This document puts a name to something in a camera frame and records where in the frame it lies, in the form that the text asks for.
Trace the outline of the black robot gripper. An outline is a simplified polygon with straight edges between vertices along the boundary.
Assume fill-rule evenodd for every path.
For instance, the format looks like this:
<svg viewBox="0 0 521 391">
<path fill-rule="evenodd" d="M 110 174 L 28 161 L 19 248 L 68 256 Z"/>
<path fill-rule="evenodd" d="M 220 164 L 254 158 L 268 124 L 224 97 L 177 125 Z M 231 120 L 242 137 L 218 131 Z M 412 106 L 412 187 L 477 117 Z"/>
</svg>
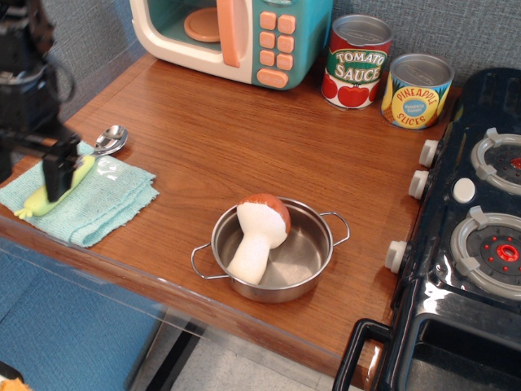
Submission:
<svg viewBox="0 0 521 391">
<path fill-rule="evenodd" d="M 79 137 L 59 119 L 56 71 L 1 72 L 1 168 L 12 167 L 13 151 L 43 159 L 47 199 L 58 201 L 72 187 Z"/>
</svg>

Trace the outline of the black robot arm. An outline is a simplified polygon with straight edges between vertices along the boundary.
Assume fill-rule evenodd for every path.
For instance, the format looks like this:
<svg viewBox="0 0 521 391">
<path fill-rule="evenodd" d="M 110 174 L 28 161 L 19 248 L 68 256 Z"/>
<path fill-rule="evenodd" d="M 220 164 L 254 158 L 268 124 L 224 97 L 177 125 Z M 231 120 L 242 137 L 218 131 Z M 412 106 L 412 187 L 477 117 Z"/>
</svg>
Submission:
<svg viewBox="0 0 521 391">
<path fill-rule="evenodd" d="M 12 152 L 42 159 L 47 197 L 72 188 L 79 136 L 59 119 L 59 64 L 50 57 L 54 25 L 40 1 L 1 3 L 1 180 Z"/>
</svg>

